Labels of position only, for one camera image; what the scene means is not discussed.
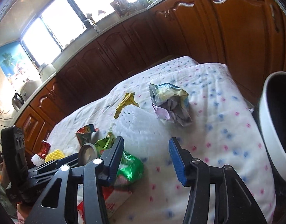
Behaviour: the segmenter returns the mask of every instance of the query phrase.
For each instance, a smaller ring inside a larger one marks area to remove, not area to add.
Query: electric kettle
[[[16,112],[19,111],[19,109],[23,106],[24,104],[24,99],[23,97],[19,94],[19,93],[15,93],[14,97],[11,100],[14,109],[16,110]]]

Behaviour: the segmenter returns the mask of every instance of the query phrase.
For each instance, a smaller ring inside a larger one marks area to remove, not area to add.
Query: kitchen counter
[[[85,46],[90,44],[92,41],[97,39],[99,36],[110,30],[111,28],[115,27],[116,25],[124,22],[125,20],[136,16],[140,13],[143,13],[152,7],[156,6],[157,4],[163,2],[164,0],[156,0],[147,8],[139,10],[129,16],[119,18],[116,13],[112,13],[107,17],[103,18],[99,22],[97,22],[98,27],[101,29],[100,33],[97,33],[93,27],[89,30],[83,32],[80,36],[78,36],[67,48],[62,51],[59,56],[53,61],[52,65],[56,69],[56,73],[53,73],[30,97],[29,99],[23,104],[20,110],[16,113],[13,120],[11,121],[10,125],[14,125],[17,119],[20,117],[21,113],[24,109],[28,106],[28,104],[32,101],[32,99],[37,95],[37,93],[52,79],[56,76],[56,74],[76,55],[78,54]],[[279,2],[279,0],[275,0],[280,7],[283,9],[283,6]]]

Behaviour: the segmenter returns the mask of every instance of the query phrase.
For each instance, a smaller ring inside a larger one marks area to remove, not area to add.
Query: blue gripper pad
[[[187,164],[190,164],[190,161],[193,158],[192,155],[188,150],[181,148],[175,137],[172,137],[169,140],[169,153],[178,181],[181,182],[183,186],[186,186],[187,177],[185,175],[185,168]]]

